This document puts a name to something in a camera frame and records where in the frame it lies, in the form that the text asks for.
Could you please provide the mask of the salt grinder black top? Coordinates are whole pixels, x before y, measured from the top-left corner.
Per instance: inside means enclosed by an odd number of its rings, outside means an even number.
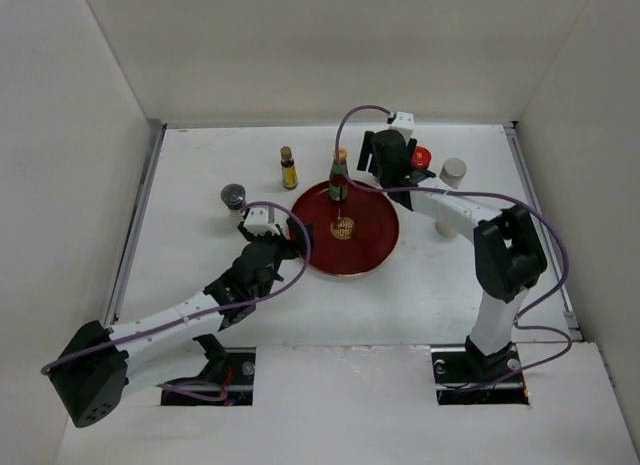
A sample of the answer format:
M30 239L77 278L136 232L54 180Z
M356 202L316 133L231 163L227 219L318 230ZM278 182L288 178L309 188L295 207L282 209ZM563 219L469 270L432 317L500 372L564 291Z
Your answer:
M246 204L246 189L238 183L231 183L220 191L220 199L231 212L240 212Z

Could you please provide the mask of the white pepper shaker blue label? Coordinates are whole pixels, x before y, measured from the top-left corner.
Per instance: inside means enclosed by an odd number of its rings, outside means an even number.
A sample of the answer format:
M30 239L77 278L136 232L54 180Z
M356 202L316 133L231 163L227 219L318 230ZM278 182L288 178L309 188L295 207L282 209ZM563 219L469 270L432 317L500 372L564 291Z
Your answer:
M459 158L447 159L440 170L439 178L447 186L458 189L467 173L466 163Z

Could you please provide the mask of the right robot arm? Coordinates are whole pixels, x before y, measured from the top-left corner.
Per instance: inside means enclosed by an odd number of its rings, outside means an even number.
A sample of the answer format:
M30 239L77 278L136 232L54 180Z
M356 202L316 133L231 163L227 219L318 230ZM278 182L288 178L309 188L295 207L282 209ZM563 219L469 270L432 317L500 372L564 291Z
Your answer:
M408 133L368 131L357 168L378 187L350 182L347 152L337 147L328 180L304 192L293 211L313 228L311 266L336 276L360 275L387 259L399 237L395 204L433 218L443 236L468 239L483 295L463 365L471 378L487 380L507 356L521 303L546 270L546 256L527 207L494 209L457 194L467 171L458 158L447 159L439 173L429 164Z

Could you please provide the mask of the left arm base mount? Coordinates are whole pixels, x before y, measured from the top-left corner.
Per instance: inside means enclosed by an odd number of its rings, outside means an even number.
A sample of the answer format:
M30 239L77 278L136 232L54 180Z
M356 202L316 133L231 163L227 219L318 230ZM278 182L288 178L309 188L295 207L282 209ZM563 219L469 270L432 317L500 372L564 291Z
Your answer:
M212 335L192 340L202 352L205 364L196 375L168 382L170 387L184 390L161 391L160 405L165 407L240 407L251 406L254 396L255 348L225 348Z

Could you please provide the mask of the red chili sauce bottle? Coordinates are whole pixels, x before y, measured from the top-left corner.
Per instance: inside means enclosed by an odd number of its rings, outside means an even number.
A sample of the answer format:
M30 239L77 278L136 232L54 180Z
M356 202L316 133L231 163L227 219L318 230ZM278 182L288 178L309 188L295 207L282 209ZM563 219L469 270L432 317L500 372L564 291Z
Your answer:
M328 193L329 198L335 202L344 201L348 194L349 183L344 174L347 156L348 152L344 148L339 148L333 155L333 162L329 175Z

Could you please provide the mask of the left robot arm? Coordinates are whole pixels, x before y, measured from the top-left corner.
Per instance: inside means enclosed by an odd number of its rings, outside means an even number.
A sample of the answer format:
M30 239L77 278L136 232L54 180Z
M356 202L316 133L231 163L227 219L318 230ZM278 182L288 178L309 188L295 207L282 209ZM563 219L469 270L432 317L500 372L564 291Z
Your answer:
M82 325L47 376L77 428L106 418L121 400L146 388L193 404L225 404L233 395L235 364L217 333L239 324L272 296L280 266L306 257L313 231L287 222L260 230L239 229L241 254L203 291L162 312L105 327Z

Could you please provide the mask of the red-lidded dark sauce jar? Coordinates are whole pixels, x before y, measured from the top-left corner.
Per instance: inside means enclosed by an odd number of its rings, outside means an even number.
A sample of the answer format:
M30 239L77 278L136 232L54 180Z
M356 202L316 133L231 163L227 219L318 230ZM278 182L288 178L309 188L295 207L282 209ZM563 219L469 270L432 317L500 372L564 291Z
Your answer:
M431 152L422 146L416 146L411 158L411 166L415 169L427 169L431 163Z

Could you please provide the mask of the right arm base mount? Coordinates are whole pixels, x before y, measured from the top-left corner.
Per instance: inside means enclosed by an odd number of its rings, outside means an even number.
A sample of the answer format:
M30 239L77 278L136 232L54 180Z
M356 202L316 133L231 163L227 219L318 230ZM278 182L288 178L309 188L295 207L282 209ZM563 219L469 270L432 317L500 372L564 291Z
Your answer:
M432 347L432 369L439 405L528 405L515 345L494 358L474 356L461 346Z

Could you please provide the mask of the small gold-capped oil bottle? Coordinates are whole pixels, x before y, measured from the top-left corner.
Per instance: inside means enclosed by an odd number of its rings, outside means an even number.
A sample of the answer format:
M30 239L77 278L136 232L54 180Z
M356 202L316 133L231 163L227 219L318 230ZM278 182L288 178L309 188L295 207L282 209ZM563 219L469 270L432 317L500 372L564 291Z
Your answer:
M293 190L298 185L298 178L291 148L288 146L282 147L280 149L280 158L283 187L287 190Z

